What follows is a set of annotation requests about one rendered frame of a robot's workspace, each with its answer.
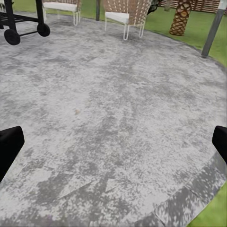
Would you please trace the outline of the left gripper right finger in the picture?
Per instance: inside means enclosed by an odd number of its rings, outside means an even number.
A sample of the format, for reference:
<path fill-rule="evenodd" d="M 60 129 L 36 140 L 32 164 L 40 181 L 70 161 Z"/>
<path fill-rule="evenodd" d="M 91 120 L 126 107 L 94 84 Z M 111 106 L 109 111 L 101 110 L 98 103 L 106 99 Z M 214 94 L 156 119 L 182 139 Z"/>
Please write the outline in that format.
<path fill-rule="evenodd" d="M 212 136 L 212 144 L 227 164 L 227 127 L 216 126 Z"/>

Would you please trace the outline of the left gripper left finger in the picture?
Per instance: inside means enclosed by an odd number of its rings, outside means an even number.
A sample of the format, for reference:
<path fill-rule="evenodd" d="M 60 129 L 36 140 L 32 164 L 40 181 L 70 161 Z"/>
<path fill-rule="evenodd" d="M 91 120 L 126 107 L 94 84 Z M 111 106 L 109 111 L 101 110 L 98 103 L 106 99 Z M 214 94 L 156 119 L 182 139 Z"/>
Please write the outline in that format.
<path fill-rule="evenodd" d="M 20 126 L 0 131 L 0 182 L 25 143 Z"/>

